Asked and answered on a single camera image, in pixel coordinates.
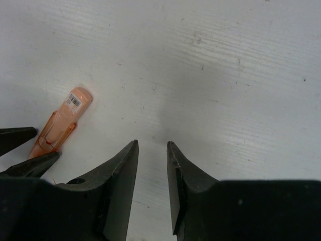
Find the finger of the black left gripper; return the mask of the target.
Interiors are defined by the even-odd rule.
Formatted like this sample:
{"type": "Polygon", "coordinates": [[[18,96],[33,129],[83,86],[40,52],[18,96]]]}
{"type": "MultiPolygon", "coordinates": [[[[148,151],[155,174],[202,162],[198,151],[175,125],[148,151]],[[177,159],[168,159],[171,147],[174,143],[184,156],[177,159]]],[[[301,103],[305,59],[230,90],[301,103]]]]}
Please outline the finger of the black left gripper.
{"type": "Polygon", "coordinates": [[[1,172],[1,178],[41,178],[59,158],[59,152],[51,152],[26,160],[1,172]]]}
{"type": "Polygon", "coordinates": [[[38,131],[34,127],[7,128],[1,129],[0,134],[0,155],[12,151],[31,140],[37,135],[38,131]]]}

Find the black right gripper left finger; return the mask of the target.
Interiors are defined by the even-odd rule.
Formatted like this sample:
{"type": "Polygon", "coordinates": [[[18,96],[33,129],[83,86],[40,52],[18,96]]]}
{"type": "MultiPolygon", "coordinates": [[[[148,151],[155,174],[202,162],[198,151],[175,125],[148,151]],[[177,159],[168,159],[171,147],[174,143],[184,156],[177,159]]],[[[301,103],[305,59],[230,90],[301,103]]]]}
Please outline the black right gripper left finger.
{"type": "Polygon", "coordinates": [[[1,240],[125,240],[138,141],[67,183],[1,178],[1,240]]]}

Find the orange correction tape pen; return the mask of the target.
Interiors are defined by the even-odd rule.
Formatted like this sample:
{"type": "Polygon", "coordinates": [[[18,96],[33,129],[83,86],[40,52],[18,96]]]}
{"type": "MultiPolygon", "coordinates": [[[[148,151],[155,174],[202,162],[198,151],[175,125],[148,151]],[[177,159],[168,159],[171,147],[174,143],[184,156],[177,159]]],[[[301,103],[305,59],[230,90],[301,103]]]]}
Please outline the orange correction tape pen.
{"type": "Polygon", "coordinates": [[[39,134],[28,158],[57,152],[76,129],[77,122],[92,103],[91,93],[76,87],[70,91],[58,110],[54,111],[39,134]]]}

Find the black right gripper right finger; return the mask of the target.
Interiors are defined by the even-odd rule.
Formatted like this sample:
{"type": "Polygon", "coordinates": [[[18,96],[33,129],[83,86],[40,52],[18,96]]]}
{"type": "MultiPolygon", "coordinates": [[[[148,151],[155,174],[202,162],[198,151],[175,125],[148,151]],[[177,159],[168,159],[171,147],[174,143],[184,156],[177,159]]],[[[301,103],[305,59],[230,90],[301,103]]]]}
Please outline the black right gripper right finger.
{"type": "Polygon", "coordinates": [[[319,181],[219,181],[172,141],[167,174],[178,240],[320,240],[319,181]]]}

